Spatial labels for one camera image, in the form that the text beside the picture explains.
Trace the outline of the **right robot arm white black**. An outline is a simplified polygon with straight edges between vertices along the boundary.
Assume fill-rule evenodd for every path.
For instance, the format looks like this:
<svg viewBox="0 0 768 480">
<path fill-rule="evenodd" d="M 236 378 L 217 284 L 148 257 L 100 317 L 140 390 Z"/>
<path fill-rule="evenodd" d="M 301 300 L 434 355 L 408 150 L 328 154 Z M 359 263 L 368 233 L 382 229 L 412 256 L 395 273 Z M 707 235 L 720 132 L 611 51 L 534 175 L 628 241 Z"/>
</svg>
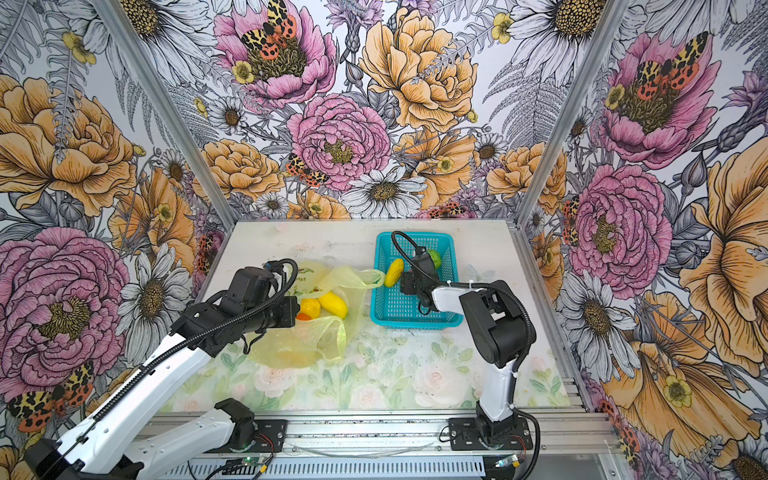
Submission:
<svg viewBox="0 0 768 480">
<path fill-rule="evenodd" d="M 488 364 L 476 408 L 479 437 L 487 445 L 501 443 L 520 425 L 516 384 L 537 339 L 526 308 L 502 280 L 460 283 L 407 272 L 401 283 L 401 292 L 417 297 L 418 305 L 428 312 L 464 317 L 476 351 Z"/>
</svg>

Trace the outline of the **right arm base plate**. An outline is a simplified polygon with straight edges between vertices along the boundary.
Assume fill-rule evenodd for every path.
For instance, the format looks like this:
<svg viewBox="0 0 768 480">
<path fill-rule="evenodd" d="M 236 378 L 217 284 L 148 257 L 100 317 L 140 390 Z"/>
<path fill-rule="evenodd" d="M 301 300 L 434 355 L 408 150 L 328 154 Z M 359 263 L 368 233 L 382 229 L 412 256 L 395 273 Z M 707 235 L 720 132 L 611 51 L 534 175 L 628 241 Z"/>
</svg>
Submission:
<svg viewBox="0 0 768 480">
<path fill-rule="evenodd" d="M 454 417 L 448 420 L 448 434 L 453 451 L 531 451 L 534 447 L 528 422 L 521 417 L 499 422 Z"/>
</svg>

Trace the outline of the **yellow corn toy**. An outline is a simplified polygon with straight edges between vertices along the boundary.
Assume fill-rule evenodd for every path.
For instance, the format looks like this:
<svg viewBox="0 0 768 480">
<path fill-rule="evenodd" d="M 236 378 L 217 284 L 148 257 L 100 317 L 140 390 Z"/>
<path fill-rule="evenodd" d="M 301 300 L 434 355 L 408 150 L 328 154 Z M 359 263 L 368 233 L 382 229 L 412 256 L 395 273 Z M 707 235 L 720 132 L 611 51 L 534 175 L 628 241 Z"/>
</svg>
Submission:
<svg viewBox="0 0 768 480">
<path fill-rule="evenodd" d="M 401 279 L 404 269 L 405 269 L 404 260 L 402 258 L 395 258 L 387 269 L 384 285 L 387 288 L 394 287 Z"/>
</svg>

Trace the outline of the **yellow-green plastic bag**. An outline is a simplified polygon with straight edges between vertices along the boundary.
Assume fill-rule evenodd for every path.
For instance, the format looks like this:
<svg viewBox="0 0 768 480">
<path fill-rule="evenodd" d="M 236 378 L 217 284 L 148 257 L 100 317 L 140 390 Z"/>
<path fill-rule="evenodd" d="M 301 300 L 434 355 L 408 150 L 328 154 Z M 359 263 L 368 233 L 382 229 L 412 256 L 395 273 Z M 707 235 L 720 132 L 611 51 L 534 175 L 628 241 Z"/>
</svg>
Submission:
<svg viewBox="0 0 768 480">
<path fill-rule="evenodd" d="M 275 369 L 301 369 L 320 361 L 337 362 L 362 326 L 368 321 L 368 296 L 384 284 L 385 274 L 379 270 L 357 270 L 348 266 L 329 266 L 303 260 L 298 263 L 297 280 L 289 291 L 300 304 L 303 299 L 339 295 L 348 305 L 345 319 L 322 308 L 321 315 L 311 321 L 298 321 L 288 329 L 269 329 L 248 353 L 258 364 Z"/>
</svg>

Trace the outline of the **yellow lemon toy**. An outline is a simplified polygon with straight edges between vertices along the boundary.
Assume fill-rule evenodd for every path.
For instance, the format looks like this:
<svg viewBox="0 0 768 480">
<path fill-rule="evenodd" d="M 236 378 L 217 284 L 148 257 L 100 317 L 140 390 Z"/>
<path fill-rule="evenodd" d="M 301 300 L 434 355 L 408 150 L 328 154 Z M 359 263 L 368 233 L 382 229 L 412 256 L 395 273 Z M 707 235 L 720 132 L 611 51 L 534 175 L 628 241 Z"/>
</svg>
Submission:
<svg viewBox="0 0 768 480">
<path fill-rule="evenodd" d="M 349 312 L 347 303 L 336 293 L 330 291 L 318 298 L 321 307 L 333 316 L 345 319 Z"/>
</svg>

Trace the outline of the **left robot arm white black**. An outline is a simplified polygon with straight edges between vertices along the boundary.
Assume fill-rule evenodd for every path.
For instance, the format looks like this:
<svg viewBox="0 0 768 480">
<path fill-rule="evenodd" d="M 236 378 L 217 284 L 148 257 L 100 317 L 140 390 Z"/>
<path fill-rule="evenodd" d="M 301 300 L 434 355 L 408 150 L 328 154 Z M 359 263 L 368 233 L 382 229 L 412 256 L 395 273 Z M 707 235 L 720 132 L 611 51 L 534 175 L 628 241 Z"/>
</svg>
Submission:
<svg viewBox="0 0 768 480">
<path fill-rule="evenodd" d="M 36 479 L 156 479 L 192 457 L 221 448 L 244 451 L 258 438 L 253 412 L 225 399 L 200 417 L 145 441 L 137 436 L 170 397 L 227 346 L 253 333 L 291 328 L 299 301 L 289 291 L 292 259 L 236 271 L 226 290 L 187 307 L 137 371 L 58 440 L 24 455 Z"/>
</svg>

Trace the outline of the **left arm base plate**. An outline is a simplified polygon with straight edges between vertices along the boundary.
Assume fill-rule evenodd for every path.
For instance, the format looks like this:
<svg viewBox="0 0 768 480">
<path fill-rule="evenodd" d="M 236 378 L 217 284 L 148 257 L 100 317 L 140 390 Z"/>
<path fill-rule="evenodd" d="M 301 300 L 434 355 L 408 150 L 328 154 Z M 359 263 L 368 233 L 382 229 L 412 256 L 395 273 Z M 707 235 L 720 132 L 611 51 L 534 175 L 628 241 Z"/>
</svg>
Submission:
<svg viewBox="0 0 768 480">
<path fill-rule="evenodd" d="M 245 452 L 248 454 L 281 453 L 286 440 L 287 427 L 287 420 L 253 420 Z"/>
</svg>

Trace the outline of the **green fruit toy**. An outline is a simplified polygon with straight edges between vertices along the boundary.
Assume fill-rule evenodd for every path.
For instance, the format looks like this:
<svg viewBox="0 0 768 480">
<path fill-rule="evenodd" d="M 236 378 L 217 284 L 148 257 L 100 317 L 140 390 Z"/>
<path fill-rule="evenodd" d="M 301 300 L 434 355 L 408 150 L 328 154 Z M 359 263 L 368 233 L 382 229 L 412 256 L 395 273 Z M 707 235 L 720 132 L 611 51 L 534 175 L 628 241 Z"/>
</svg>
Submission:
<svg viewBox="0 0 768 480">
<path fill-rule="evenodd" d="M 433 262 L 435 270 L 439 271 L 442 267 L 442 256 L 434 249 L 428 249 L 427 253 Z"/>
</svg>

